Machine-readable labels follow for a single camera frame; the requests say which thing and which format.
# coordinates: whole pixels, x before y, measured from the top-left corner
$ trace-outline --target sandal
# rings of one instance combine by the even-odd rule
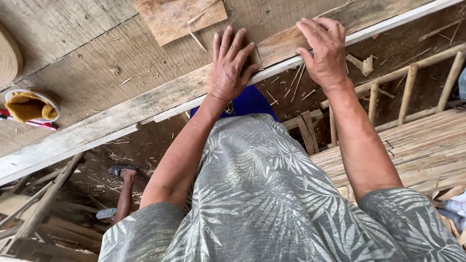
[[[139,168],[137,167],[134,167],[134,166],[126,166],[126,165],[112,165],[110,167],[110,174],[114,175],[114,176],[120,176],[120,170],[122,169],[131,169],[131,170],[139,170]]]

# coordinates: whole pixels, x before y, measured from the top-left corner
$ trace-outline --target leaf print shirt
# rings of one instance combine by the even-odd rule
[[[266,114],[216,123],[189,202],[123,219],[99,261],[466,261],[425,196],[377,190],[356,207]]]

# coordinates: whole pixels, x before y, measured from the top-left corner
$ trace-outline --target bamboo ladder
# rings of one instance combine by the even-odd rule
[[[450,57],[455,56],[455,54],[456,54],[455,61],[453,62],[453,65],[450,69],[450,73],[448,74],[447,80],[445,82],[445,86],[442,90],[442,94],[440,96],[439,103],[437,104],[437,106],[407,116],[406,111],[408,110],[409,102],[411,99],[411,93],[414,87],[414,82],[416,80],[416,74],[418,72],[418,69],[431,66],[438,62],[446,60]],[[369,101],[368,116],[369,116],[369,120],[373,124],[375,117],[376,117],[375,109],[377,107],[377,96],[380,91],[379,85],[396,80],[398,78],[401,78],[407,75],[406,85],[404,87],[404,93],[403,93],[403,100],[401,102],[401,108],[400,108],[400,113],[398,115],[398,119],[385,123],[383,125],[377,126],[375,128],[376,131],[381,132],[381,131],[390,129],[395,126],[403,125],[405,123],[444,111],[446,103],[448,101],[448,97],[450,96],[453,86],[455,85],[456,79],[458,78],[461,72],[463,63],[465,62],[465,58],[466,58],[466,43],[456,46],[454,48],[448,49],[446,51],[443,51],[439,54],[436,54],[434,56],[431,56],[419,62],[412,63],[406,68],[403,68],[395,72],[389,73],[387,75],[381,76],[379,78],[372,80],[370,83],[368,83],[370,85],[370,101]],[[358,92],[358,90],[363,90],[362,92],[360,92],[360,93],[363,93],[364,89],[362,89],[361,87],[365,88],[365,86],[366,84],[357,87],[356,92]],[[332,138],[332,147],[335,147],[338,145],[336,121],[335,121],[332,108],[330,106],[329,106],[329,110],[330,110],[330,133],[331,133],[331,138]]]

